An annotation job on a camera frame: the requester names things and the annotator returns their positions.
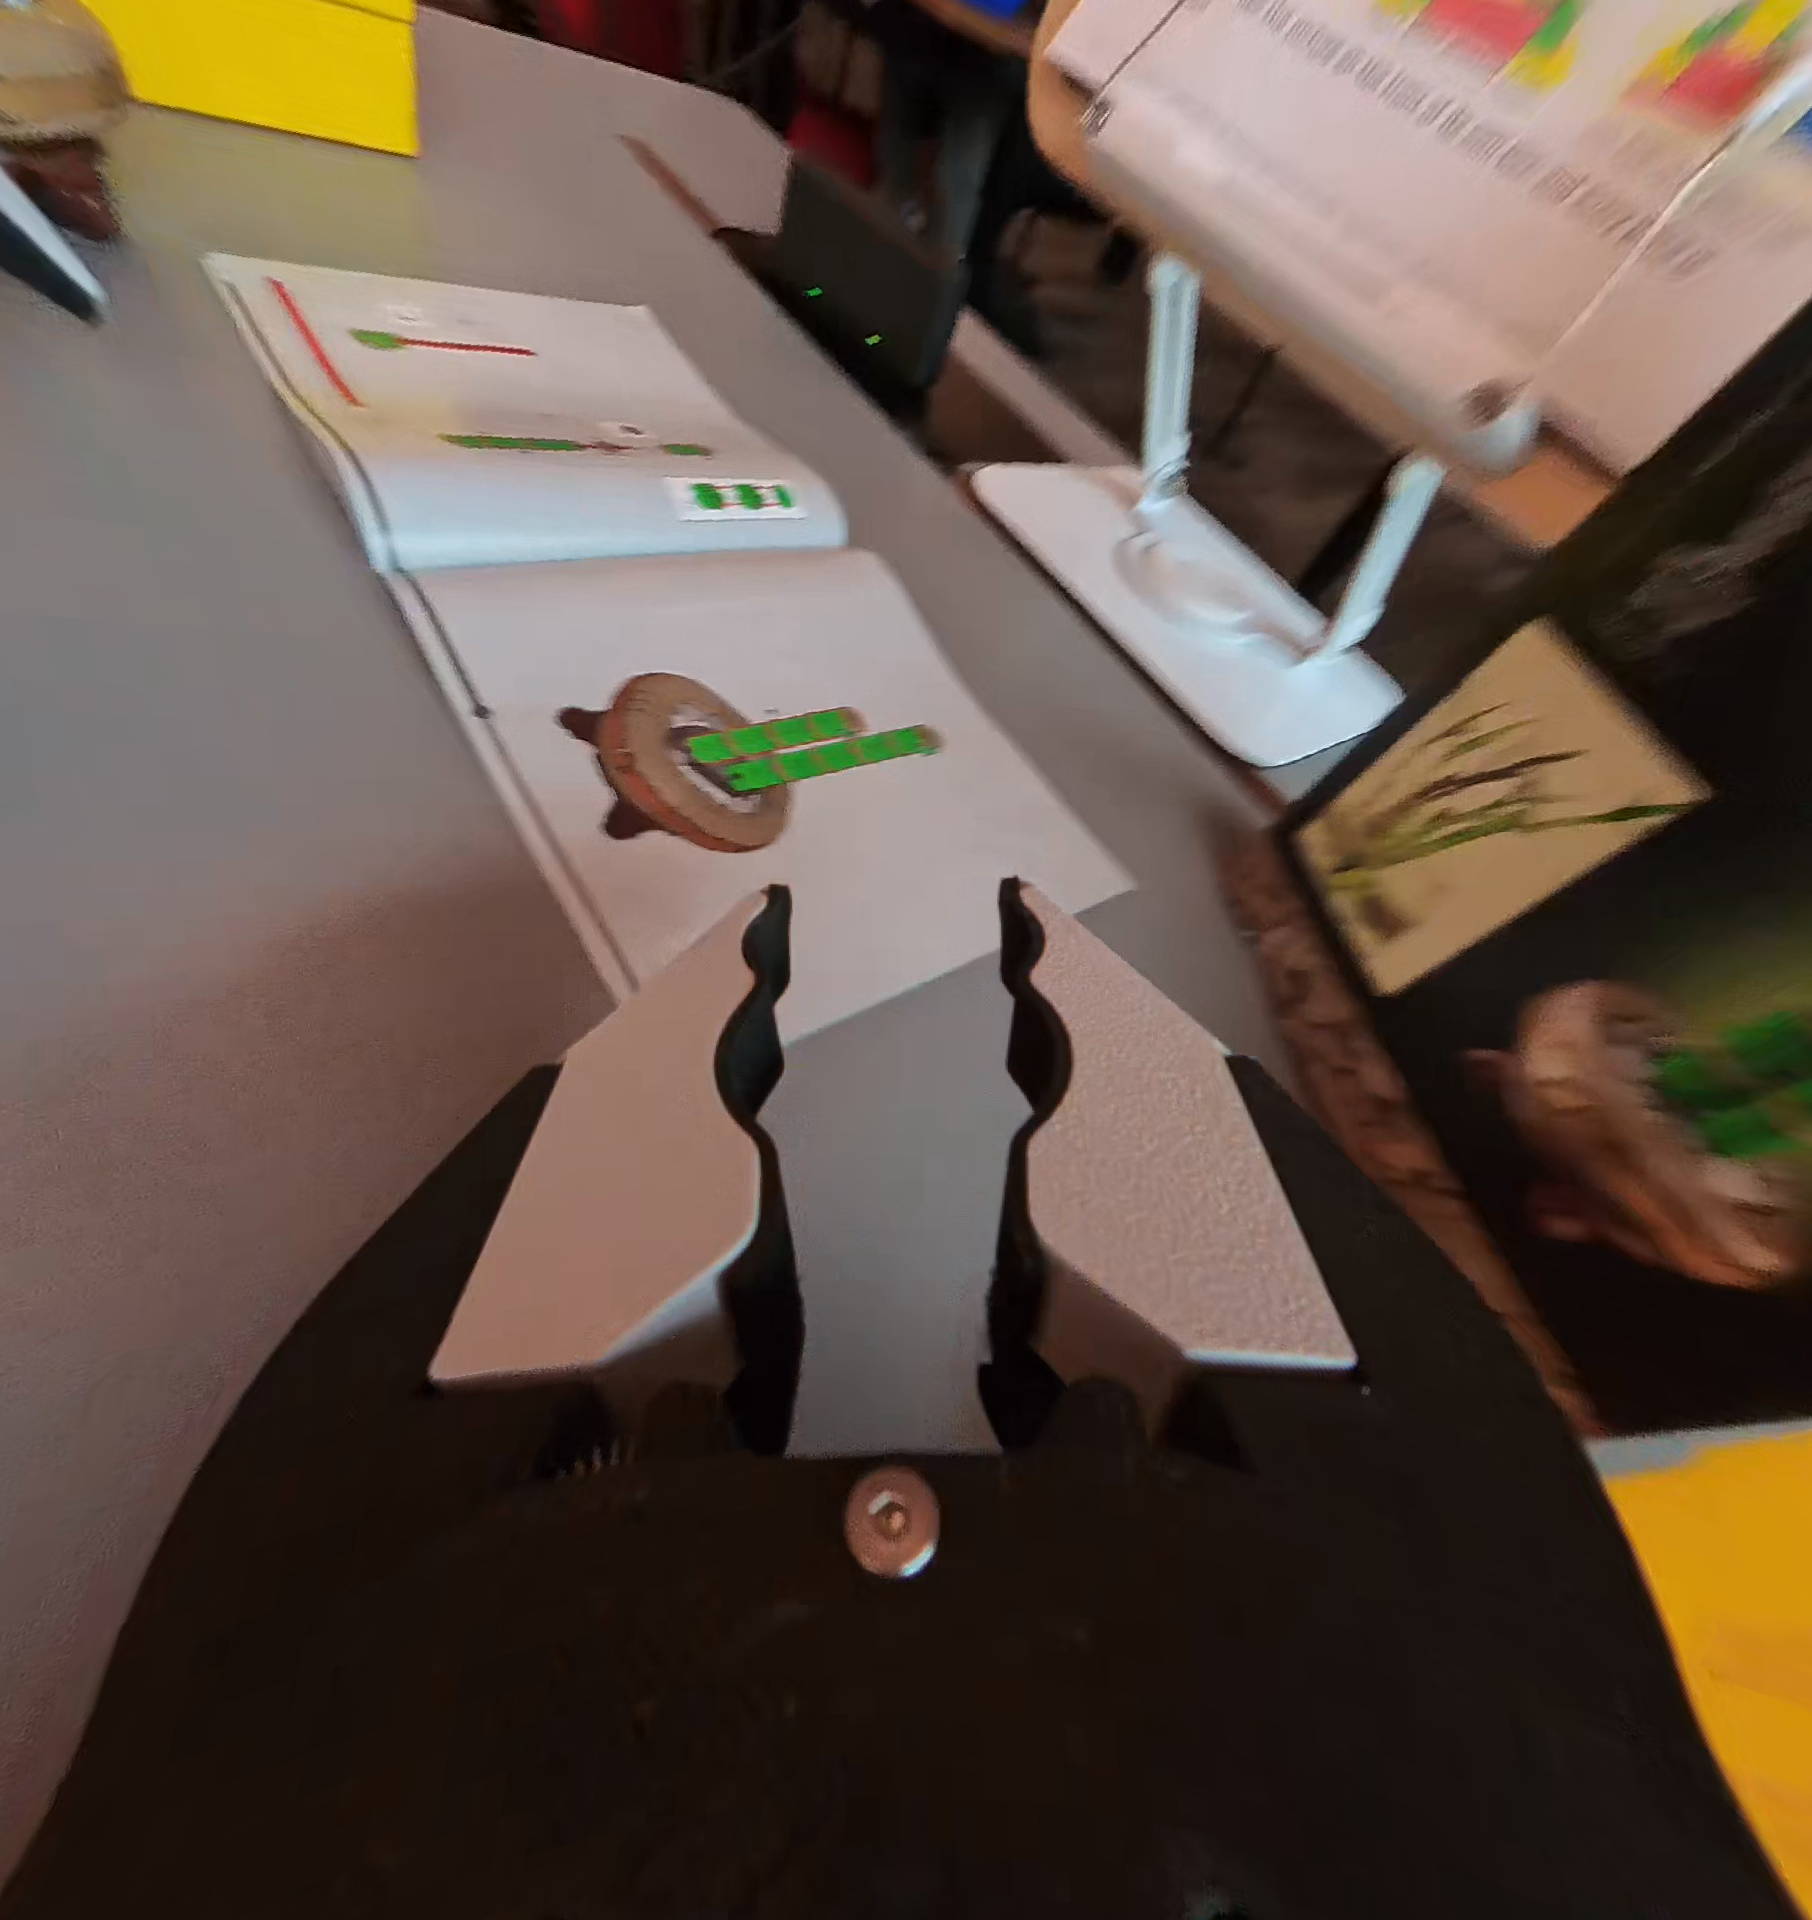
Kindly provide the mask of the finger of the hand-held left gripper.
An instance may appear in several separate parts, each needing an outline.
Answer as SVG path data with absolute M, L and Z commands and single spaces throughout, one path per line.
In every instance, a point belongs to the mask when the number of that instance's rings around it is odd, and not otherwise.
M 0 164 L 0 269 L 88 324 L 107 314 L 99 279 Z

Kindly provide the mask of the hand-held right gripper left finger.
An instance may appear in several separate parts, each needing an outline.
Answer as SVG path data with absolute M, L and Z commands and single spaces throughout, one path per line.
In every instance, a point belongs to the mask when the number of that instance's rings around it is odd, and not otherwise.
M 796 1257 L 762 1111 L 793 900 L 748 892 L 575 1043 L 430 1360 L 437 1395 L 570 1387 L 594 1442 L 667 1389 L 784 1452 L 803 1348 Z

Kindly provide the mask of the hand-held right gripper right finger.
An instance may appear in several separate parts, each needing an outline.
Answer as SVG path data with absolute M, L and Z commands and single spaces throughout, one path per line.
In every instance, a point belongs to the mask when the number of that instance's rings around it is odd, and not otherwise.
M 1239 1058 L 1037 884 L 998 890 L 1005 1068 L 1024 1097 L 979 1395 L 1001 1449 L 1064 1392 L 1158 1433 L 1212 1371 L 1344 1380 L 1350 1334 L 1259 1135 Z

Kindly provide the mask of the toy brick bamboo model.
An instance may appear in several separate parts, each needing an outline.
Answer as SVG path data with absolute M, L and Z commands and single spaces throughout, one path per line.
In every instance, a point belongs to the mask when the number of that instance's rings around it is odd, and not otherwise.
M 120 236 L 103 138 L 129 89 L 102 23 L 76 2 L 0 2 L 0 168 L 54 227 Z

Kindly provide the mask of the building instruction booklet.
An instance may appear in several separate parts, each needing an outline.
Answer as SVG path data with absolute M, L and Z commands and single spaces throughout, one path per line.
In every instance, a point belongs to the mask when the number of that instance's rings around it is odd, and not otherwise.
M 645 304 L 200 258 L 611 1004 L 780 884 L 800 1040 L 1132 888 Z

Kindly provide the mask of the grey desk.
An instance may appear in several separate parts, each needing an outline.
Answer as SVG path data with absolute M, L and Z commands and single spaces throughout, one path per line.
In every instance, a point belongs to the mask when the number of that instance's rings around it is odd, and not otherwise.
M 1133 877 L 1092 930 L 1301 1085 L 1225 893 L 1268 805 L 708 236 L 775 226 L 775 131 L 413 47 L 420 156 L 135 108 L 107 322 L 0 276 L 0 1891 L 246 1386 L 605 1014 L 202 252 L 653 306 Z

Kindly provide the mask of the black bamboo set box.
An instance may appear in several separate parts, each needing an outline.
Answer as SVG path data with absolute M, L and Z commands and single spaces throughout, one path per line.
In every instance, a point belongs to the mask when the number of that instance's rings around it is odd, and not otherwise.
M 1230 882 L 1308 1109 L 1573 1420 L 1812 1420 L 1812 301 Z

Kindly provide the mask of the white document stand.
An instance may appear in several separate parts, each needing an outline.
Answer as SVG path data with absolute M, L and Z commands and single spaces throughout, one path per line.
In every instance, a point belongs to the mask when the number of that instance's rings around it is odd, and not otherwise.
M 1348 371 L 1270 336 L 1255 311 L 1221 301 L 1207 276 L 1171 252 L 1148 223 L 1112 209 L 1090 186 L 1082 96 L 1037 68 L 1049 27 L 1072 6 L 1048 4 L 1041 17 L 1029 68 L 1029 123 L 1041 155 L 1149 246 L 1149 342 L 1138 458 L 1133 467 L 981 467 L 973 493 L 1221 749 L 1259 769 L 1286 767 L 1372 733 L 1398 707 L 1398 684 L 1360 644 L 1374 635 L 1398 568 L 1446 480 L 1511 483 L 1539 462 L 1542 439 L 1572 444 L 1588 467 L 1612 477 L 1631 467 L 1602 466 L 1546 422 L 1534 422 L 1506 444 L 1500 466 L 1463 459 L 1418 436 Z M 1190 396 L 1205 302 L 1289 362 L 1387 444 L 1382 504 L 1359 511 L 1355 564 L 1333 565 L 1346 587 L 1332 612 L 1319 612 L 1308 589 L 1289 587 L 1188 493 Z

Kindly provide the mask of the black box with green lights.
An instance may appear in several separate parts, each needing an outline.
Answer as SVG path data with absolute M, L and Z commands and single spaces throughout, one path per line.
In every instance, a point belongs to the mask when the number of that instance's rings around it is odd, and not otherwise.
M 789 162 L 759 285 L 867 396 L 911 411 L 941 377 L 967 302 L 965 263 L 810 156 Z

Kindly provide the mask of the printed instruction sheet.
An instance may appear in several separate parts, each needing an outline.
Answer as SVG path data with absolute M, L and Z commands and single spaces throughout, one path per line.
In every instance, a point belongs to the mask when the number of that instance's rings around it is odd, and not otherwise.
M 1812 302 L 1812 4 L 1075 4 L 1086 175 L 1454 456 L 1637 467 Z

